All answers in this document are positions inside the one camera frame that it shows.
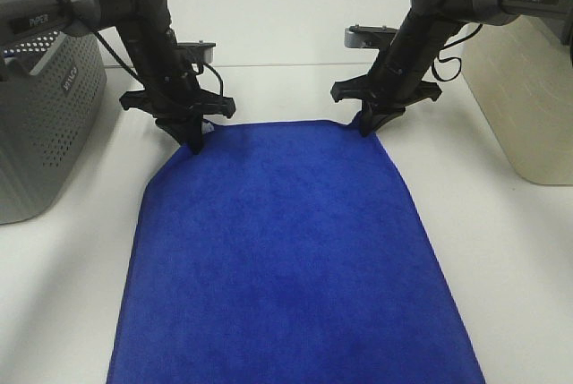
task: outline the blue cloth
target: blue cloth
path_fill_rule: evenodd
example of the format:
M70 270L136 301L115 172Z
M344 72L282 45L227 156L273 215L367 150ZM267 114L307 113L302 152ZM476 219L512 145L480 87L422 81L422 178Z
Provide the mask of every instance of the blue cloth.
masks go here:
M302 122L218 127L151 181L108 383L483 376L380 142Z

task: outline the beige box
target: beige box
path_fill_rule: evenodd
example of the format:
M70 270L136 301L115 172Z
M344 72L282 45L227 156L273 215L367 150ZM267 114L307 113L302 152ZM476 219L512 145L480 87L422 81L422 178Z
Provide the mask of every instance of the beige box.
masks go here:
M484 26L467 41L464 77L509 162L539 184L573 184L573 66L541 20Z

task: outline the perforated basket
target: perforated basket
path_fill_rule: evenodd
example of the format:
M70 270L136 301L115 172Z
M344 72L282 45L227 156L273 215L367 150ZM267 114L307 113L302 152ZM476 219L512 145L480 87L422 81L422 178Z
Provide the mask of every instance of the perforated basket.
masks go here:
M79 156L106 84L92 36L51 32L5 48L0 81L0 224L37 216Z

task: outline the white table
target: white table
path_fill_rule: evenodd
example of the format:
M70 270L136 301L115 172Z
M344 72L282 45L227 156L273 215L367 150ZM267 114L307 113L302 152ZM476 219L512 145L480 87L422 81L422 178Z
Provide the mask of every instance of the white table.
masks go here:
M220 72L239 108L232 123L348 122L357 104L335 105L329 88L366 69ZM2 383L105 381L141 196L175 151L150 117L121 112L116 101L132 86L108 70L98 120L54 206L0 226ZM443 89L379 136L410 187L485 377L573 382L573 188L520 179L465 82Z

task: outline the microfiber towel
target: microfiber towel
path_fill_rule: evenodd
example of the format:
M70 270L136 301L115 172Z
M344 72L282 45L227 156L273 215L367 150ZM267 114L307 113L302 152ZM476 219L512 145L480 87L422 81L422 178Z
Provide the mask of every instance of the microfiber towel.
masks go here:
M376 136L297 122L219 126L150 182L107 382L484 380Z

